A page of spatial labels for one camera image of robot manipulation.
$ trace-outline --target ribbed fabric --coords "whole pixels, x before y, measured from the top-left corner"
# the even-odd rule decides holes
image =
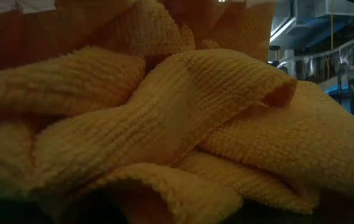
[[[78,39],[97,47],[0,71],[0,198],[72,223],[100,190],[131,223],[219,223],[244,198],[311,213],[319,187],[354,196],[354,116],[263,62],[274,4],[228,3],[197,30],[194,4],[169,3],[87,24]]]

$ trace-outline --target orange towel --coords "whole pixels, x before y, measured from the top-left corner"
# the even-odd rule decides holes
[[[354,196],[354,116],[264,63],[274,3],[198,26],[188,1],[120,2],[73,42],[95,47],[0,71],[0,198],[71,223],[100,190],[130,223],[218,223],[245,198],[311,213],[319,187]],[[79,45],[51,40],[35,60]]]

